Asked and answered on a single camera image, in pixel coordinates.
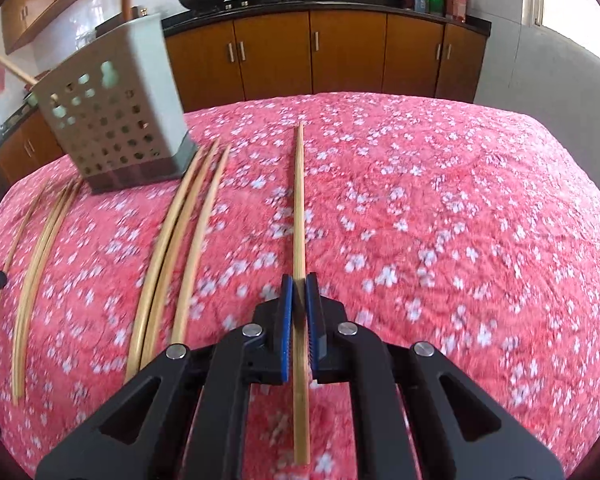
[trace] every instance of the perforated basket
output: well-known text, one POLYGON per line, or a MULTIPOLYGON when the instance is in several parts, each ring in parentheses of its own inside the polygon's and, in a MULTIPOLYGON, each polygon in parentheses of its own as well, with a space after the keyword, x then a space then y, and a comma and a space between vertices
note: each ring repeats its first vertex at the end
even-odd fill
POLYGON ((93 192, 180 177, 196 151, 158 15, 104 34, 43 77, 33 92, 93 192))

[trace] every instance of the table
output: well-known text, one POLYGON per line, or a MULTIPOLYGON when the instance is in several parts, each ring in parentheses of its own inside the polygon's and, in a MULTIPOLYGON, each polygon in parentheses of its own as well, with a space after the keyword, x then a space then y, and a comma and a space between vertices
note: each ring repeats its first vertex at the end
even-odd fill
MULTIPOLYGON (((600 433, 600 192, 541 124, 475 105, 355 93, 238 103, 186 119, 201 145, 233 143, 190 302, 190 347, 247 322, 291 271, 293 125, 303 121, 306 266, 323 293, 387 342, 431 341, 573 470, 600 433)), ((76 173, 64 157, 0 204, 1 268, 49 179, 0 311, 0 426, 30 474, 122 385, 143 275, 178 185, 80 190, 45 267, 26 400, 14 408, 11 338, 24 272, 55 196, 76 173)), ((291 465, 290 387, 252 388, 245 478, 355 477, 347 387, 314 383, 310 396, 312 464, 303 472, 291 465)))

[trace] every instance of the triangular cutout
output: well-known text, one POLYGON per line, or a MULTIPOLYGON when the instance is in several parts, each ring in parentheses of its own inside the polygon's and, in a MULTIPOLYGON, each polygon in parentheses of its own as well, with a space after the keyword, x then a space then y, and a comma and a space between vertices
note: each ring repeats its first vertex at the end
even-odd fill
POLYGON ((100 432, 128 446, 133 444, 138 439, 140 429, 154 403, 154 397, 159 387, 160 379, 158 377, 148 381, 104 422, 100 427, 100 432))
POLYGON ((462 437, 475 442, 481 437, 500 429, 500 419, 477 397, 451 375, 440 376, 440 384, 454 411, 462 437))

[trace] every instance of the silver screw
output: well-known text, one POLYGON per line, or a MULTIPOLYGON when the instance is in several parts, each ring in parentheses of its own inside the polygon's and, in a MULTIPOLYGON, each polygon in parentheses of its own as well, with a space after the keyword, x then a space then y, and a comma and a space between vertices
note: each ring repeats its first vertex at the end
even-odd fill
POLYGON ((417 342, 415 345, 413 345, 413 349, 415 350, 416 354, 422 357, 431 357, 436 351, 436 349, 433 348, 433 345, 431 343, 427 343, 426 341, 417 342))
POLYGON ((169 359, 182 359, 185 355, 187 355, 187 347, 179 343, 167 348, 167 357, 169 359))
POLYGON ((358 326, 350 321, 345 321, 338 325, 338 332, 342 335, 356 335, 358 333, 358 326))
POLYGON ((257 337, 262 334, 262 327, 257 323, 249 323, 242 327, 242 335, 257 337))

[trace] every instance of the basket hole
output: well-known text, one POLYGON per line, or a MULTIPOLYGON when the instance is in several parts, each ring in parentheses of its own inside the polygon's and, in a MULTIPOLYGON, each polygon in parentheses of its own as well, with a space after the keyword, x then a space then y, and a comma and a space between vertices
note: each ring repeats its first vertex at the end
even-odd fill
POLYGON ((52 114, 55 115, 57 118, 61 119, 66 115, 66 108, 62 105, 56 106, 52 110, 52 114))
POLYGON ((120 82, 118 71, 113 67, 113 63, 105 61, 100 65, 102 71, 102 86, 103 88, 113 88, 120 82))

